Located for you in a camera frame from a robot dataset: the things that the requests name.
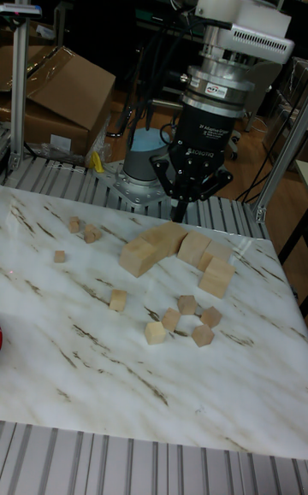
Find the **marble surface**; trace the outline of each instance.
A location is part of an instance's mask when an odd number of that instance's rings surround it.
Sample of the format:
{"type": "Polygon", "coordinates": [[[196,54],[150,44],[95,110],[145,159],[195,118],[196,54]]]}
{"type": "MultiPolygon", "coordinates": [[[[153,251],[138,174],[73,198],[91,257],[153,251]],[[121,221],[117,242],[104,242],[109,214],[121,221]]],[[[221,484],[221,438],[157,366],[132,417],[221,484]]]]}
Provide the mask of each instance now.
{"type": "Polygon", "coordinates": [[[272,244],[198,229],[234,249],[220,300],[175,256],[139,279],[119,267],[122,246],[159,223],[0,187],[0,419],[307,458],[307,330],[272,244]],[[71,215],[103,237],[86,245],[68,232],[71,215]],[[109,310],[113,287],[127,291],[122,313],[109,310]],[[146,323],[181,294],[198,315],[222,312],[212,344],[187,337],[195,315],[149,346],[146,323]]]}

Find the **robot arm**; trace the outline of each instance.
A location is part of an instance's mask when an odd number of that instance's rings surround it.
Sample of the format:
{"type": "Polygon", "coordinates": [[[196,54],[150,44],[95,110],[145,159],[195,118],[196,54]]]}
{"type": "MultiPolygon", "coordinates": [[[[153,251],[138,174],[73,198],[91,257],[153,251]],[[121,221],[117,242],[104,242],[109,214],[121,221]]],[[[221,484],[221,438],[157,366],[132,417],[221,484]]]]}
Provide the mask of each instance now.
{"type": "Polygon", "coordinates": [[[179,201],[174,220],[181,221],[191,201],[206,200],[233,179],[223,166],[224,150],[253,89],[249,70],[260,60],[285,63],[293,43],[285,39],[291,19],[276,9],[279,0],[175,2],[195,7],[206,25],[202,64],[188,69],[175,138],[165,156],[151,159],[164,190],[179,201]]]}

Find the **cardboard box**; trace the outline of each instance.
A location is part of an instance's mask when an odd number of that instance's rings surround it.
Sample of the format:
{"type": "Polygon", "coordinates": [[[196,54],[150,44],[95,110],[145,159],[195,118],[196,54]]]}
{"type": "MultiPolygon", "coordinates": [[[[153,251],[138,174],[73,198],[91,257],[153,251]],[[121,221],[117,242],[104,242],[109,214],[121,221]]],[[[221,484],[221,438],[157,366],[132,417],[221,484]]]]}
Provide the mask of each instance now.
{"type": "MultiPolygon", "coordinates": [[[[5,89],[1,50],[0,82],[5,89]]],[[[110,113],[115,80],[114,75],[65,47],[53,50],[27,79],[25,140],[53,144],[85,156],[110,113]]],[[[1,94],[0,121],[9,117],[9,95],[1,94]]]]}
{"type": "MultiPolygon", "coordinates": [[[[44,45],[56,45],[56,38],[49,39],[42,37],[40,33],[37,32],[39,27],[47,28],[47,30],[53,30],[53,26],[49,24],[41,24],[39,21],[30,21],[29,26],[29,45],[30,46],[44,46],[44,45]]],[[[14,38],[14,32],[9,26],[0,26],[0,46],[12,45],[14,38]]]]}
{"type": "MultiPolygon", "coordinates": [[[[53,47],[29,46],[27,75],[35,71],[44,60],[52,55],[53,47]]],[[[10,92],[12,89],[13,47],[0,48],[0,92],[10,92]]]]}

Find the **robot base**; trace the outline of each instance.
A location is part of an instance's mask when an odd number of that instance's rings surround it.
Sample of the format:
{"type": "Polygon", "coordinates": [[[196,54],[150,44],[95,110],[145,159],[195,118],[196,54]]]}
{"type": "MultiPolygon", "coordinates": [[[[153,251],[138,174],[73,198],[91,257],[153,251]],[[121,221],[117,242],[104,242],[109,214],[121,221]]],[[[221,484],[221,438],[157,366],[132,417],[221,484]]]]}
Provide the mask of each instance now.
{"type": "Polygon", "coordinates": [[[104,170],[99,174],[93,169],[93,177],[102,180],[110,192],[135,208],[160,203],[167,198],[158,180],[140,181],[128,176],[123,170],[123,161],[105,164],[104,170]]]}

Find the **wooden block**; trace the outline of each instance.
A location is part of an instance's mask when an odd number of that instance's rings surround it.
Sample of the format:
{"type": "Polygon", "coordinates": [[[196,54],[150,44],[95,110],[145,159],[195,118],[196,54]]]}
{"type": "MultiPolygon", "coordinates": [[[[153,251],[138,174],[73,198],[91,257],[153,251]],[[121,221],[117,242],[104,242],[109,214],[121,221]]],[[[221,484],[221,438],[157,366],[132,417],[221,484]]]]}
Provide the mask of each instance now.
{"type": "Polygon", "coordinates": [[[209,244],[209,237],[205,237],[205,235],[198,233],[197,231],[191,231],[181,244],[178,259],[197,267],[209,244]]]}
{"type": "Polygon", "coordinates": [[[78,221],[70,221],[68,225],[68,230],[70,233],[78,233],[79,232],[79,222],[78,221]]]}
{"type": "Polygon", "coordinates": [[[194,315],[197,305],[198,303],[194,296],[181,296],[178,301],[179,311],[183,315],[194,315]]]}
{"type": "Polygon", "coordinates": [[[200,318],[201,322],[210,327],[218,326],[221,319],[222,313],[215,309],[215,307],[210,307],[209,309],[204,310],[200,318]]]}
{"type": "Polygon", "coordinates": [[[55,252],[54,262],[55,263],[64,263],[65,262],[65,251],[64,250],[57,250],[55,252]]]}
{"type": "Polygon", "coordinates": [[[163,223],[158,227],[144,231],[140,234],[140,237],[152,246],[157,246],[164,242],[166,249],[168,248],[167,256],[173,256],[179,251],[186,235],[187,230],[183,229],[181,225],[167,221],[167,223],[163,223]]]}
{"type": "Polygon", "coordinates": [[[212,296],[222,299],[234,273],[235,268],[232,265],[218,257],[213,257],[198,287],[212,296]]]}
{"type": "Polygon", "coordinates": [[[112,290],[110,309],[123,311],[125,309],[126,299],[127,292],[125,292],[124,290],[112,290]]]}
{"type": "Polygon", "coordinates": [[[147,234],[141,233],[140,237],[149,245],[152,245],[155,248],[155,250],[157,251],[157,262],[160,262],[162,261],[162,259],[167,257],[170,244],[169,241],[159,231],[156,231],[156,229],[156,227],[150,229],[147,234]]]}
{"type": "Polygon", "coordinates": [[[173,332],[176,329],[177,323],[180,318],[181,318],[181,313],[169,307],[164,318],[162,319],[163,327],[166,328],[166,330],[173,332]]]}
{"type": "Polygon", "coordinates": [[[92,231],[85,231],[85,241],[88,245],[95,242],[95,234],[92,231]]]}
{"type": "Polygon", "coordinates": [[[221,245],[219,242],[215,242],[215,240],[212,240],[198,263],[198,269],[200,269],[200,271],[205,271],[213,257],[219,257],[219,259],[227,262],[231,254],[231,248],[225,245],[221,245]]]}
{"type": "Polygon", "coordinates": [[[149,322],[145,328],[145,336],[149,345],[158,345],[166,337],[166,330],[161,322],[149,322]]]}
{"type": "Polygon", "coordinates": [[[86,225],[85,227],[85,241],[88,245],[90,245],[92,242],[95,242],[96,240],[100,239],[102,236],[102,232],[99,231],[97,227],[92,225],[91,223],[89,225],[86,225]]]}
{"type": "Polygon", "coordinates": [[[92,229],[92,233],[94,234],[95,240],[99,240],[102,236],[102,232],[99,231],[97,227],[94,227],[94,229],[92,229]]]}
{"type": "Polygon", "coordinates": [[[157,262],[157,250],[141,237],[123,246],[119,264],[135,277],[146,273],[157,262]]]}
{"type": "Polygon", "coordinates": [[[203,326],[195,327],[192,332],[192,339],[198,345],[198,347],[204,347],[209,345],[214,339],[215,334],[211,331],[210,327],[204,324],[203,326]]]}
{"type": "Polygon", "coordinates": [[[92,223],[88,223],[88,225],[86,225],[85,227],[85,232],[90,233],[91,231],[93,231],[93,229],[95,229],[95,226],[92,223]]]}

